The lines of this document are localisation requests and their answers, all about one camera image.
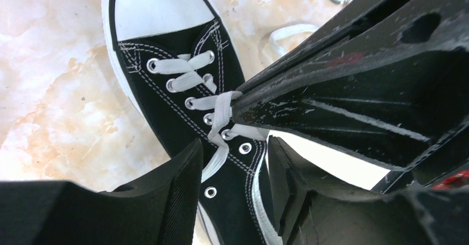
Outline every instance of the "sneaker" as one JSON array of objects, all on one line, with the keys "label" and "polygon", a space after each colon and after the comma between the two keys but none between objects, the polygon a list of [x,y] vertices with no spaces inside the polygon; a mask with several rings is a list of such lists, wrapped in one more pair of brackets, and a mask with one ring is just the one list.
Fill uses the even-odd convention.
[{"label": "sneaker", "polygon": [[119,84],[170,157],[202,140],[199,210],[212,244],[281,244],[270,220],[267,133],[230,122],[244,77],[209,0],[102,0],[102,8]]}]

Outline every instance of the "marble floor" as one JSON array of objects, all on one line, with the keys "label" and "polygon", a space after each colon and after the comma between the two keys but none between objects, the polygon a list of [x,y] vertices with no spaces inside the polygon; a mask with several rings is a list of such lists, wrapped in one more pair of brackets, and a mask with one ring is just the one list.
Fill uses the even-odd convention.
[{"label": "marble floor", "polygon": [[[247,79],[278,58],[270,32],[321,26],[343,8],[329,0],[213,2]],[[100,0],[0,4],[0,180],[67,179],[112,190],[168,160],[114,77]],[[291,49],[304,38],[283,43]],[[194,237],[209,244],[199,225]]]}]

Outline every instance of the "metal eyelet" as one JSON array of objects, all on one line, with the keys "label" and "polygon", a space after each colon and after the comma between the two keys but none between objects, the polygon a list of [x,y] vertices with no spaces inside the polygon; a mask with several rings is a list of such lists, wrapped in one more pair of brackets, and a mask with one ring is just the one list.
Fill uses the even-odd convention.
[{"label": "metal eyelet", "polygon": [[213,186],[207,187],[205,189],[204,195],[205,197],[212,199],[213,197],[215,197],[215,195],[217,195],[217,188]]},{"label": "metal eyelet", "polygon": [[186,108],[190,110],[195,110],[194,105],[192,105],[192,100],[194,100],[194,97],[188,97],[186,98],[186,101],[184,101],[184,105],[186,105]]},{"label": "metal eyelet", "polygon": [[207,114],[204,115],[204,123],[206,125],[212,126],[213,125],[213,120],[210,118],[210,115],[212,115],[212,113],[207,113]]},{"label": "metal eyelet", "polygon": [[226,130],[223,130],[223,132],[221,132],[221,137],[223,138],[223,140],[225,141],[229,141],[231,139],[233,139],[232,136],[230,136],[230,129],[226,129]]},{"label": "metal eyelet", "polygon": [[244,143],[239,146],[239,152],[243,155],[248,154],[252,149],[252,145],[250,143]]},{"label": "metal eyelet", "polygon": [[175,80],[175,79],[172,78],[172,79],[170,79],[170,80],[168,80],[168,81],[166,82],[166,89],[167,89],[170,93],[176,93],[176,92],[177,92],[177,91],[174,90],[174,88],[173,88],[173,81],[174,81],[174,80]]},{"label": "metal eyelet", "polygon": [[215,61],[215,53],[213,53],[213,51],[211,50],[208,50],[207,52],[210,54],[210,64],[211,64],[213,63],[213,61]]},{"label": "metal eyelet", "polygon": [[155,62],[159,61],[157,58],[151,58],[147,61],[147,70],[152,74],[157,74],[158,72],[155,71]]}]

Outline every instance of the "black plastic part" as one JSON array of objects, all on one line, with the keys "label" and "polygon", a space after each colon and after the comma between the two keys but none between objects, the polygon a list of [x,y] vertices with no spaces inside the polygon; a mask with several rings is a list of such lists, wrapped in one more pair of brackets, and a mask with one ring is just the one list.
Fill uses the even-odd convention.
[{"label": "black plastic part", "polygon": [[400,189],[407,188],[414,181],[411,172],[393,171],[391,170],[383,179],[381,179],[371,189],[371,191],[381,194],[390,193]]},{"label": "black plastic part", "polygon": [[[279,167],[283,173],[272,172]],[[282,226],[284,245],[453,245],[469,239],[467,189],[408,188],[387,195],[366,191],[323,171],[273,137],[269,168],[275,222]],[[276,185],[288,189],[275,190]]]},{"label": "black plastic part", "polygon": [[442,181],[448,179],[449,177],[452,177],[462,171],[468,171],[469,170],[469,161],[465,162],[461,166],[458,166],[455,169],[445,171],[443,174],[440,176],[428,181],[426,184],[423,184],[424,186],[432,187],[440,184]]},{"label": "black plastic part", "polygon": [[0,183],[0,244],[190,245],[202,146],[96,193],[68,181]]},{"label": "black plastic part", "polygon": [[[445,145],[446,152],[456,150],[451,141],[469,126],[467,0],[366,1],[375,5],[365,8],[382,9],[365,9],[372,27],[327,49],[301,44],[239,88],[256,85],[235,101],[233,120],[294,133],[401,172]],[[356,9],[362,2],[354,0],[325,30],[337,27],[336,34],[346,28],[343,19],[363,17]],[[355,15],[347,15],[349,7]],[[469,157],[460,152],[447,158],[450,165]]]},{"label": "black plastic part", "polygon": [[415,180],[422,185],[432,185],[448,173],[469,170],[469,129],[448,142],[413,170]]}]

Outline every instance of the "shoelace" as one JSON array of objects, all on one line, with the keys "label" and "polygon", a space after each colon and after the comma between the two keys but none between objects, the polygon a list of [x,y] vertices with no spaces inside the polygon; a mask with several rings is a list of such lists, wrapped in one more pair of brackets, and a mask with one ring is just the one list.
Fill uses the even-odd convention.
[{"label": "shoelace", "polygon": [[[213,76],[206,74],[201,77],[196,72],[196,70],[212,63],[214,58],[212,51],[207,51],[192,58],[190,54],[178,55],[178,59],[158,60],[152,58],[147,62],[147,69],[152,74],[182,74],[167,81],[166,88],[171,93],[186,91],[199,84],[204,84],[212,93],[215,93],[217,86],[213,82]],[[226,140],[231,140],[238,135],[255,140],[267,139],[268,130],[241,124],[235,124],[231,129],[219,133],[230,122],[232,116],[231,101],[241,95],[242,93],[239,91],[229,91],[209,97],[189,97],[185,101],[185,106],[190,110],[207,111],[214,109],[213,113],[205,115],[204,122],[212,125],[207,137],[209,141],[218,146],[218,149],[202,171],[202,182],[217,173],[226,162],[230,152]]]},{"label": "shoelace", "polygon": [[293,35],[304,33],[304,32],[314,33],[317,30],[318,30],[318,27],[313,24],[290,25],[288,27],[279,28],[275,30],[274,32],[272,32],[269,37],[269,42],[270,42],[271,47],[275,50],[275,52],[279,56],[284,56],[285,54],[288,53],[288,51],[277,43],[278,40],[286,39]]}]

